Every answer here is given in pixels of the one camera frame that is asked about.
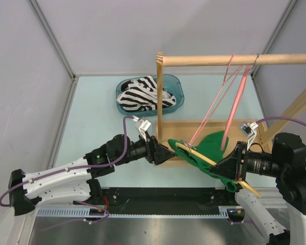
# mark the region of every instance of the black and white fabric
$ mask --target black and white fabric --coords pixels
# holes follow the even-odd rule
[[[126,82],[128,85],[121,93],[117,102],[128,112],[150,111],[158,108],[158,85],[152,76],[143,77],[137,80]],[[171,107],[176,105],[174,95],[163,91],[162,107]]]

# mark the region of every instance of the cable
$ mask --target cable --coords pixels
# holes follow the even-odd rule
[[[109,203],[109,200],[108,200],[107,196],[106,196],[106,195],[104,195],[104,196],[103,196],[103,199],[104,199],[104,200],[106,200],[106,209],[108,209],[108,208],[109,208],[110,203]]]
[[[85,206],[90,206],[90,207],[93,207],[95,209],[98,209],[98,210],[103,210],[106,214],[106,216],[102,217],[102,218],[98,218],[96,220],[86,220],[85,218],[74,218],[74,219],[69,219],[67,221],[64,221],[64,222],[61,222],[59,224],[56,224],[54,226],[50,226],[50,227],[47,227],[47,228],[44,228],[44,229],[39,229],[39,231],[47,231],[47,230],[50,230],[50,229],[53,229],[53,228],[56,228],[56,227],[59,227],[59,226],[62,226],[62,225],[65,225],[65,224],[68,224],[68,223],[72,223],[72,222],[75,222],[75,221],[83,221],[83,222],[87,222],[89,225],[90,224],[93,224],[93,223],[98,223],[98,222],[101,222],[101,221],[104,221],[105,219],[107,219],[110,215],[110,213],[108,212],[107,209],[105,208],[102,208],[102,207],[99,207],[99,206],[95,206],[95,205],[92,205],[92,204],[89,204],[89,203],[85,203],[85,202],[82,202],[82,201],[75,201],[79,204],[82,204],[82,205],[85,205]]]
[[[260,143],[255,142],[251,144],[250,147],[252,147],[253,145],[258,145],[261,148],[262,152],[265,152],[263,146]]]
[[[109,167],[109,166],[113,166],[114,164],[116,164],[118,161],[120,161],[126,154],[126,151],[127,151],[127,129],[126,129],[126,119],[127,118],[131,118],[133,119],[134,117],[133,116],[125,116],[123,118],[123,134],[124,134],[124,148],[123,148],[123,152],[122,154],[120,155],[120,157],[118,157],[116,160],[110,162],[110,163],[107,163],[107,164],[101,164],[101,165],[81,165],[81,166],[74,166],[74,167],[70,167],[69,170],[74,170],[74,169],[80,169],[80,168],[100,168],[100,167]],[[35,177],[32,179],[32,181],[37,181],[37,180],[41,180],[43,178],[46,178],[46,177],[49,177],[49,176],[52,176],[52,175],[56,175],[56,174],[60,174],[60,173],[63,173],[65,172],[66,169],[61,169],[61,170],[57,170],[57,171],[54,171],[52,173],[49,173],[49,174],[46,174],[46,175],[42,175],[42,176],[39,176],[39,177]],[[3,198],[9,194],[10,192],[12,192],[13,190],[25,185],[29,183],[29,180],[27,181],[24,181],[22,183],[19,183],[13,187],[11,187],[9,190],[7,190],[5,193],[3,193],[0,197],[0,206],[1,207],[10,207],[9,204],[3,204],[2,203],[2,200]]]
[[[262,235],[262,232],[259,230],[259,228],[257,227],[257,225],[251,220],[246,220],[246,221],[241,221],[241,222],[232,222],[229,218],[227,218],[227,221],[230,222],[230,225],[242,225],[242,224],[253,224],[256,228],[256,230],[258,231],[258,233]]]
[[[263,119],[260,119],[260,120],[256,121],[256,123],[260,124],[260,123],[262,123],[264,121],[270,121],[270,120],[288,120],[288,121],[296,122],[296,123],[301,124],[301,125],[306,127],[306,122],[301,121],[301,120],[296,119],[296,118],[288,117],[288,116],[270,116],[270,117],[265,117]]]

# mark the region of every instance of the pink elastic band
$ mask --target pink elastic band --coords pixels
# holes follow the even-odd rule
[[[215,109],[218,107],[218,105],[220,104],[220,102],[221,102],[222,99],[224,98],[224,95],[223,95],[223,97],[222,97],[221,100],[219,101],[218,105],[217,105],[217,106],[215,107],[215,109],[213,110],[212,114],[211,114],[211,115],[209,116],[209,118],[206,120],[206,118],[208,117],[208,115],[209,115],[209,113],[210,113],[212,107],[214,106],[214,104],[215,104],[217,98],[219,97],[219,95],[220,95],[220,93],[221,93],[221,91],[222,91],[224,85],[226,84],[226,82],[229,81],[230,78],[231,78],[233,75],[235,75],[235,74],[236,74],[236,76],[235,76],[235,78],[236,78],[237,75],[238,75],[238,73],[240,72],[242,66],[239,66],[238,69],[237,69],[233,74],[231,74],[231,76],[230,76],[228,79],[226,79],[227,73],[228,73],[228,71],[229,71],[230,64],[231,64],[231,62],[232,62],[232,60],[233,60],[233,58],[234,58],[235,55],[236,55],[236,54],[233,54],[233,55],[231,56],[231,58],[230,58],[230,60],[229,60],[229,64],[228,64],[227,69],[226,69],[226,71],[225,71],[225,75],[224,75],[224,78],[223,78],[223,83],[222,83],[222,85],[221,85],[221,87],[220,87],[220,89],[219,89],[217,95],[215,96],[215,98],[214,98],[214,100],[213,100],[213,102],[212,102],[210,108],[208,109],[208,111],[207,111],[205,117],[203,118],[203,120],[202,120],[200,126],[198,127],[198,129],[196,130],[196,132],[195,132],[195,134],[193,135],[192,139],[190,140],[190,144],[192,144],[192,143],[194,142],[194,140],[197,138],[197,136],[199,135],[199,133],[200,133],[200,132],[202,131],[202,129],[204,128],[205,124],[208,122],[208,120],[209,120],[209,119],[211,118],[211,116],[213,115]]]
[[[222,138],[222,143],[221,143],[221,150],[222,151],[224,150],[226,138],[227,138],[227,135],[228,135],[231,123],[232,123],[232,121],[234,119],[234,116],[235,116],[235,113],[237,111],[240,99],[241,99],[241,97],[243,95],[249,71],[250,71],[250,65],[246,66],[246,68],[245,68],[245,72],[244,72],[244,75],[243,75],[243,77],[241,79],[241,82],[240,82],[240,85],[239,85],[239,88],[238,88],[238,92],[237,92],[236,97],[235,97],[234,104],[233,104],[233,106],[231,108],[231,112],[229,114],[229,118],[228,118],[228,121],[226,123],[226,127],[225,127],[223,138]]]

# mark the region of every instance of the white wall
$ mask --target white wall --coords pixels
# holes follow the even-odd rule
[[[156,73],[156,52],[262,52],[288,0],[38,0],[77,74]],[[221,71],[173,67],[166,71]]]
[[[27,1],[0,1],[0,194],[45,168],[70,83]]]
[[[306,53],[306,0],[296,4],[272,53]],[[263,66],[257,74],[256,85],[266,115],[281,115],[306,88],[306,65]],[[298,118],[306,121],[306,111]],[[306,144],[305,127],[290,123],[285,131],[300,135]]]

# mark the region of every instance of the teal plastic bin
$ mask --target teal plastic bin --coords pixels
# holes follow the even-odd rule
[[[137,116],[137,117],[155,116],[155,115],[158,114],[157,110],[127,112],[117,102],[118,96],[122,93],[122,91],[121,91],[122,85],[124,83],[128,82],[129,80],[135,80],[135,79],[139,79],[139,78],[142,78],[142,77],[126,79],[126,80],[123,80],[121,83],[118,84],[118,86],[116,88],[116,103],[117,103],[117,108],[124,115],[134,115],[134,116]],[[156,81],[157,80],[157,76],[153,76],[153,79]],[[174,75],[170,75],[170,74],[164,74],[163,75],[163,90],[167,91],[168,93],[173,94],[176,97],[176,105],[172,106],[172,107],[168,107],[168,108],[163,108],[163,110],[162,110],[163,114],[174,112],[180,106],[183,105],[183,103],[185,101],[185,96],[184,96],[184,93],[183,93],[183,89],[182,89],[181,83],[180,83],[180,81],[179,81],[179,79],[177,77],[175,77]]]

